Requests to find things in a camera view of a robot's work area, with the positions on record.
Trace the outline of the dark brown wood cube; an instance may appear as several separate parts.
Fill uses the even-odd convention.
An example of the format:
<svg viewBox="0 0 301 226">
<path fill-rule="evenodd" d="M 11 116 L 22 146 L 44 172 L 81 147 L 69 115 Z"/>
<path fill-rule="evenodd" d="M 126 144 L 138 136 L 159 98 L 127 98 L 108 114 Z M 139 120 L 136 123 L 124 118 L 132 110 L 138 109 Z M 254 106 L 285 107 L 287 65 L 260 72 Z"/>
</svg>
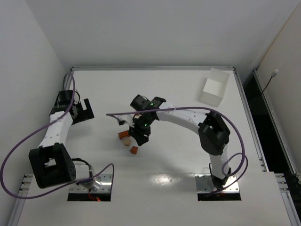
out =
<svg viewBox="0 0 301 226">
<path fill-rule="evenodd" d="M 130 149 L 130 153 L 136 155 L 137 152 L 138 152 L 138 147 L 137 146 L 132 146 L 131 149 Z"/>
</svg>

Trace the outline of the light wood cube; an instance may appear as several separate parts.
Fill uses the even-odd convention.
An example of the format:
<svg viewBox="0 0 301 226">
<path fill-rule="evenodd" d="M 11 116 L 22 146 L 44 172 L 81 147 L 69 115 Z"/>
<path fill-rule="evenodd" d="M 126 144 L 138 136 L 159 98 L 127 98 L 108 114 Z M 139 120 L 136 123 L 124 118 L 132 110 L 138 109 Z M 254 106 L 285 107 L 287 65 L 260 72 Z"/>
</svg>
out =
<svg viewBox="0 0 301 226">
<path fill-rule="evenodd" d="M 131 145 L 131 140 L 129 138 L 124 139 L 123 143 L 124 143 L 125 146 L 130 146 Z"/>
</svg>

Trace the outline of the dark brown arch block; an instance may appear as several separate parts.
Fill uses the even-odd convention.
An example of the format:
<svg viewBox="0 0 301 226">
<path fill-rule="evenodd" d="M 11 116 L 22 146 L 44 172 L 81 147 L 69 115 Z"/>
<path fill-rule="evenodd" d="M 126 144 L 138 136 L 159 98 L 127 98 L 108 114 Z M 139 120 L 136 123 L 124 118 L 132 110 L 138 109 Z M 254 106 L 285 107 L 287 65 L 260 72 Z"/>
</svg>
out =
<svg viewBox="0 0 301 226">
<path fill-rule="evenodd" d="M 118 137 L 119 137 L 120 140 L 122 140 L 126 137 L 130 137 L 130 135 L 128 133 L 128 130 L 118 133 Z"/>
</svg>

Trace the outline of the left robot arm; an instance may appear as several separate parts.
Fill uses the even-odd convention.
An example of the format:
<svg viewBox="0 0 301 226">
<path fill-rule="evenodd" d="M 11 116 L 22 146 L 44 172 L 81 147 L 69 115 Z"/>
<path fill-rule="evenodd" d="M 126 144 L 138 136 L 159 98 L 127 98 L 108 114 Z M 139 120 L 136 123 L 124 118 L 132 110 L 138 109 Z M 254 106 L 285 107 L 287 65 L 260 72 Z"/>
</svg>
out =
<svg viewBox="0 0 301 226">
<path fill-rule="evenodd" d="M 82 103 L 72 100 L 72 90 L 59 91 L 50 112 L 52 123 L 39 146 L 31 149 L 29 160 L 39 188 L 58 186 L 76 179 L 75 165 L 66 150 L 65 142 L 71 125 L 93 119 L 89 100 Z"/>
</svg>

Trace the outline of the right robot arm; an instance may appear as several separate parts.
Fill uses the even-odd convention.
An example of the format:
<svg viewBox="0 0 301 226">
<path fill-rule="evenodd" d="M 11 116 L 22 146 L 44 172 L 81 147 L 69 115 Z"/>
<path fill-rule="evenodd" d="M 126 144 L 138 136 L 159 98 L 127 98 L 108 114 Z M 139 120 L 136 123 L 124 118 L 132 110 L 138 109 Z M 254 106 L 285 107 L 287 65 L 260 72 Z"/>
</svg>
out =
<svg viewBox="0 0 301 226">
<path fill-rule="evenodd" d="M 195 132 L 200 139 L 202 149 L 210 157 L 210 174 L 214 186 L 222 189 L 226 184 L 231 168 L 226 162 L 227 144 L 230 130 L 221 118 L 213 111 L 198 113 L 192 110 L 177 110 L 175 105 L 161 97 L 152 100 L 137 95 L 131 102 L 136 113 L 119 115 L 119 124 L 129 125 L 128 135 L 133 137 L 138 146 L 149 141 L 151 124 L 155 121 L 167 121 Z"/>
</svg>

